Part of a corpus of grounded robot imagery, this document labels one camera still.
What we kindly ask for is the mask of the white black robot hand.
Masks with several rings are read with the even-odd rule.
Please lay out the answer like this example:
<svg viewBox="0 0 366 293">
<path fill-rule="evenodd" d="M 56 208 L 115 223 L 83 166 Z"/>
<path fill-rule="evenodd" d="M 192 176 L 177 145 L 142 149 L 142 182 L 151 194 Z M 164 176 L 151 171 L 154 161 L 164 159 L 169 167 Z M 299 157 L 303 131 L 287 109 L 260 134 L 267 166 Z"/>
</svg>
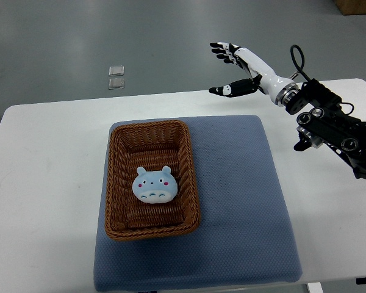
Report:
<svg viewBox="0 0 366 293">
<path fill-rule="evenodd" d="M 260 57 L 249 49 L 225 42 L 211 43 L 212 52 L 224 63 L 231 63 L 243 69 L 248 77 L 220 87 L 212 87 L 209 92 L 218 96 L 234 98 L 261 91 L 268 95 L 277 106 L 286 106 L 298 93 L 298 86 L 290 78 L 278 76 Z"/>
</svg>

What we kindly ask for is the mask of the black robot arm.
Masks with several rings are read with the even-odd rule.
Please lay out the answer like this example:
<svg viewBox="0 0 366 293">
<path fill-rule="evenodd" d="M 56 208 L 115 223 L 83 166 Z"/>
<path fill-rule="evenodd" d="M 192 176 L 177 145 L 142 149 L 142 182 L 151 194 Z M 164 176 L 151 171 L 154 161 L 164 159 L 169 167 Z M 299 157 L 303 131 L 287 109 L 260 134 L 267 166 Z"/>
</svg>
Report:
<svg viewBox="0 0 366 293">
<path fill-rule="evenodd" d="M 295 151 L 327 145 L 349 165 L 357 179 L 366 179 L 366 121 L 343 112 L 341 97 L 315 79 L 286 99 L 286 111 L 297 114 L 299 141 Z"/>
</svg>

